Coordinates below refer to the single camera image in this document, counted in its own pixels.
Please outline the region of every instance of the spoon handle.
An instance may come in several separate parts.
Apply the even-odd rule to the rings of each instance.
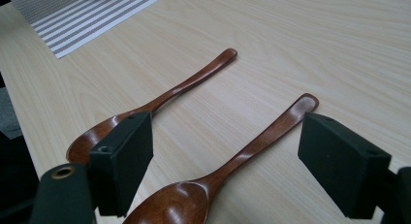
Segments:
[[[230,64],[237,57],[237,51],[233,48],[227,48],[220,55],[218,55],[213,61],[206,65],[202,70],[197,72],[192,77],[183,81],[179,85],[173,87],[169,91],[160,95],[156,99],[142,106],[141,108],[132,112],[139,112],[141,110],[151,111],[155,113],[162,105],[172,99],[174,96],[181,94],[194,86],[202,83],[208,78],[212,77],[215,73],[221,71],[224,67]]]
[[[66,153],[67,160],[72,163],[88,163],[88,151],[101,139],[103,139],[109,133],[109,131],[111,131],[121,120],[126,118],[128,115],[134,114],[136,112],[150,111],[152,114],[154,114],[158,109],[160,109],[162,105],[164,105],[174,96],[184,91],[188,91],[194,86],[207,80],[217,72],[221,71],[225,66],[230,64],[234,59],[236,59],[236,57],[236,50],[233,48],[227,48],[213,61],[206,65],[202,70],[197,72],[194,76],[170,89],[166,93],[160,95],[146,105],[128,112],[123,112],[121,114],[112,116],[95,125],[93,128],[87,130],[72,142]]]
[[[195,180],[209,191],[209,196],[215,195],[219,186],[233,172],[240,168],[252,157],[271,146],[274,142],[288,133],[298,123],[300,123],[306,112],[314,111],[319,105],[319,101],[313,95],[303,94],[287,111],[282,113],[272,124],[264,130],[253,141],[246,145],[238,154],[221,168],[208,176]]]

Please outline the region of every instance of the gray stripe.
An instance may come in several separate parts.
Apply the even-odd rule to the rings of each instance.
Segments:
[[[89,2],[89,0],[81,0],[81,2],[79,2],[79,5],[81,5],[81,4],[84,4],[84,3],[86,3],[86,2]],[[49,16],[49,17],[47,17],[46,19],[43,19],[41,22],[39,22],[39,23],[37,23],[37,24],[33,24],[33,28],[37,28],[37,27],[39,27],[39,26],[42,26],[43,24],[45,24],[45,23],[47,23],[48,21],[51,21],[52,19],[54,19],[55,18],[55,16]],[[41,29],[39,29],[39,30],[36,30],[37,32],[40,32],[40,31],[43,31],[46,27],[42,27]]]
[[[76,1],[78,0],[12,0],[12,3],[33,23]]]
[[[95,0],[95,1],[93,1],[93,4],[94,4],[94,3],[97,3],[97,2],[99,2],[99,1],[101,1],[101,0]],[[99,6],[105,5],[105,4],[109,3],[110,1],[111,1],[111,0],[106,0],[106,1],[104,1],[104,2],[102,2],[102,3],[98,3],[98,5],[99,5]],[[94,11],[95,11],[95,10],[90,9],[90,10],[82,13],[81,15],[82,15],[82,16],[85,16],[85,15],[87,15],[87,14],[89,14],[89,13],[94,12]],[[73,14],[70,15],[70,16],[64,16],[64,20],[63,20],[62,22],[60,22],[62,19],[59,18],[59,19],[57,19],[55,22],[49,24],[48,26],[45,26],[45,27],[43,27],[42,29],[37,30],[37,32],[42,32],[42,31],[44,31],[44,30],[52,27],[53,25],[55,25],[53,28],[51,28],[50,30],[48,30],[48,32],[43,33],[43,34],[40,35],[41,38],[44,38],[46,35],[51,34],[52,32],[58,30],[58,29],[60,28],[60,26],[65,25],[65,24],[68,24],[69,22],[72,22],[72,21],[74,21],[74,20],[76,20],[76,19],[78,19],[78,18],[81,18],[81,16],[77,16],[78,14],[79,14],[79,13],[73,13]]]
[[[70,44],[67,44],[67,45],[64,46],[64,47],[57,49],[56,51],[54,51],[54,53],[59,53],[59,52],[65,50],[65,49],[71,47],[72,45],[76,44],[76,43],[79,42],[80,40],[82,40],[82,39],[90,36],[91,34],[93,34],[96,29],[100,29],[100,28],[104,27],[105,25],[107,25],[108,23],[116,20],[117,18],[119,18],[119,17],[121,17],[121,16],[124,16],[124,15],[126,15],[127,13],[130,13],[131,11],[133,11],[134,9],[136,9],[138,6],[140,6],[141,4],[144,4],[144,3],[147,2],[147,1],[149,1],[149,0],[142,0],[141,2],[139,2],[139,3],[136,4],[136,5],[134,5],[133,7],[131,7],[131,8],[129,8],[129,9],[123,11],[122,13],[120,13],[120,14],[118,14],[118,15],[110,18],[110,19],[107,20],[106,22],[100,24],[99,26],[97,26],[96,28],[94,28],[92,31],[89,31],[89,32],[86,33],[85,35],[82,35],[80,38],[77,38],[77,39],[73,40]]]
[[[125,2],[125,3],[124,3],[123,5],[121,5],[120,7],[117,7],[117,8],[115,8],[114,10],[112,10],[111,12],[106,13],[104,16],[100,16],[100,17],[94,19],[94,20],[91,21],[90,23],[84,25],[83,27],[81,27],[80,29],[74,31],[73,33],[69,34],[68,36],[64,37],[63,39],[60,39],[59,41],[51,44],[49,47],[50,47],[50,48],[54,48],[54,47],[60,45],[61,43],[69,40],[70,38],[72,38],[72,37],[74,37],[74,36],[76,36],[78,33],[81,33],[82,31],[84,31],[85,29],[93,26],[93,25],[96,24],[97,22],[99,22],[99,21],[101,21],[101,20],[104,20],[105,18],[109,17],[109,15],[115,14],[116,12],[118,12],[119,10],[121,10],[122,8],[126,7],[126,6],[129,5],[129,4],[132,4],[132,3],[135,2],[135,1],[136,1],[136,0],[129,0],[129,1]],[[79,24],[82,24],[82,23],[84,23],[84,22],[86,22],[86,21],[88,21],[88,20],[89,20],[89,18],[83,19],[81,22],[79,22]],[[63,35],[64,33],[67,33],[67,32],[69,32],[69,31],[73,30],[74,28],[76,28],[76,27],[75,27],[75,26],[72,26],[72,27],[64,30],[63,32],[61,32],[60,35]],[[49,43],[49,42],[51,42],[52,40],[55,40],[57,37],[58,37],[58,35],[55,35],[55,36],[53,36],[53,37],[45,40],[46,44]]]

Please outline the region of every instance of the spoon bowl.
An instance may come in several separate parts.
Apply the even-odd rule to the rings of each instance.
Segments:
[[[159,97],[155,98],[146,105],[141,106],[135,110],[112,116],[95,125],[72,142],[66,153],[67,160],[71,163],[81,163],[84,165],[87,164],[89,161],[88,152],[90,151],[90,149],[101,139],[103,139],[107,135],[107,133],[111,131],[125,117],[143,111],[149,111],[151,112],[151,115],[154,115],[157,110],[159,110],[173,97],[190,90],[191,88],[212,77],[214,74],[221,71],[224,67],[234,61],[236,57],[237,51],[233,48],[227,48],[195,75],[183,81],[179,85],[173,87]]]
[[[252,157],[268,148],[314,111],[317,98],[303,94],[284,113],[222,167],[195,180],[168,185],[144,200],[124,221],[125,224],[205,223],[211,203],[223,182]]]
[[[164,220],[180,224],[204,223],[208,212],[207,201],[206,190],[201,185],[194,182],[173,183],[147,198],[126,223],[163,223]]]

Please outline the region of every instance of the screw hole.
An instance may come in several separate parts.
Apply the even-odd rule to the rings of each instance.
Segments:
[[[109,146],[101,146],[98,150],[99,150],[100,152],[109,153],[109,152],[111,152],[111,147],[109,147]]]
[[[68,176],[71,176],[75,172],[76,168],[73,166],[60,168],[59,170],[55,171],[51,177],[54,179],[62,179]]]

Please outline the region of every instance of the light wood surface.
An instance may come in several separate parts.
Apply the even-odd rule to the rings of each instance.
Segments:
[[[317,113],[392,154],[392,171],[411,165],[411,0],[160,0],[62,59],[11,4],[0,8],[0,71],[39,176],[81,133],[225,48],[237,60],[153,120],[132,208],[217,169],[305,92]],[[299,160],[299,139],[300,126],[232,176],[207,223],[379,223],[380,210],[343,216]]]

